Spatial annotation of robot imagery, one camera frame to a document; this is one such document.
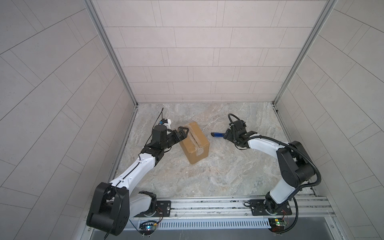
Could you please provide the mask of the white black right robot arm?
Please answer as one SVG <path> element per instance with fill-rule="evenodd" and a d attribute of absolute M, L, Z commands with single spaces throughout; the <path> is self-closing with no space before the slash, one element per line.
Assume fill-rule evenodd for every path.
<path fill-rule="evenodd" d="M 282 178 L 266 194 L 265 210 L 270 215 L 280 213 L 283 205 L 303 188 L 316 186 L 321 175 L 300 142 L 284 143 L 246 130 L 246 123 L 240 119 L 230 120 L 224 139 L 240 150 L 253 149 L 277 159 Z"/>

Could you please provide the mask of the brown cardboard express box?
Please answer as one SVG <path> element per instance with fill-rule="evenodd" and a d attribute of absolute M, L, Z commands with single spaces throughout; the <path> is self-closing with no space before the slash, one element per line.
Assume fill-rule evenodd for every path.
<path fill-rule="evenodd" d="M 185 125 L 189 129 L 186 139 L 180 142 L 191 165 L 207 158 L 210 151 L 210 142 L 196 122 Z"/>

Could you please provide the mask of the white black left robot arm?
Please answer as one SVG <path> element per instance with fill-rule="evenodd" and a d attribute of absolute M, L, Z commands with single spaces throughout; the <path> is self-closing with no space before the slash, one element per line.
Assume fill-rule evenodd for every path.
<path fill-rule="evenodd" d="M 170 129 L 170 124 L 156 125 L 150 143 L 144 146 L 137 160 L 109 183 L 100 183 L 94 192 L 87 226 L 118 236 L 127 222 L 139 214 L 152 216 L 157 212 L 156 194 L 141 191 L 131 196 L 142 178 L 162 159 L 167 149 L 188 137 L 189 129 Z"/>

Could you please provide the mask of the blue utility knife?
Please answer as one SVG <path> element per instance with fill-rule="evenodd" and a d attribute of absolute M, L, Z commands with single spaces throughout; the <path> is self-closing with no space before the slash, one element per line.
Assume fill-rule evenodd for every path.
<path fill-rule="evenodd" d="M 225 133 L 212 132 L 211 136 L 214 137 L 214 138 L 224 138 L 226 136 L 226 134 Z"/>

